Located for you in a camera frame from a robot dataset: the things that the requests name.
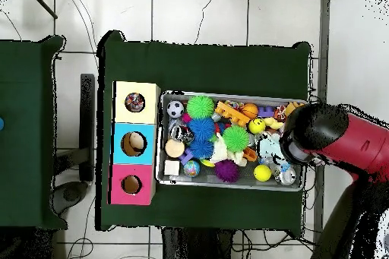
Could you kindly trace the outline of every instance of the pink box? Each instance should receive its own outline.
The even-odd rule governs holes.
[[[136,194],[129,194],[122,188],[122,181],[129,175],[134,175],[141,182]],[[113,164],[110,204],[134,204],[148,206],[155,193],[154,166],[142,164]]]

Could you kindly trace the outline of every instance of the round hole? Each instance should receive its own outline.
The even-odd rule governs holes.
[[[136,175],[129,175],[122,181],[122,189],[125,193],[137,194],[142,188],[142,182]]]
[[[121,147],[127,156],[140,156],[147,147],[146,137],[139,131],[130,131],[123,136]]]
[[[140,93],[130,93],[125,98],[125,108],[129,112],[141,112],[145,105],[144,97]]]

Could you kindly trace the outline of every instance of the green table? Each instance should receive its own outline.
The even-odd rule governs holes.
[[[124,42],[118,31],[100,41],[96,226],[288,229],[301,232],[302,191],[253,191],[157,185],[148,207],[107,204],[113,81],[164,90],[307,99],[310,46],[185,46]]]
[[[63,38],[0,40],[0,226],[64,229],[50,208],[54,176],[52,63]]]

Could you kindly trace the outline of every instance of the orange ball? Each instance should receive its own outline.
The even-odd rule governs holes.
[[[242,113],[249,118],[255,118],[258,115],[258,107],[254,104],[247,103],[243,106]]]

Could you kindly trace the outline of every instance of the yellow box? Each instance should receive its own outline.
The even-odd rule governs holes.
[[[156,84],[114,81],[113,85],[116,123],[157,124],[161,90]],[[131,106],[126,106],[127,96],[131,93],[138,93],[144,98],[144,108],[140,112],[131,112],[128,110]]]

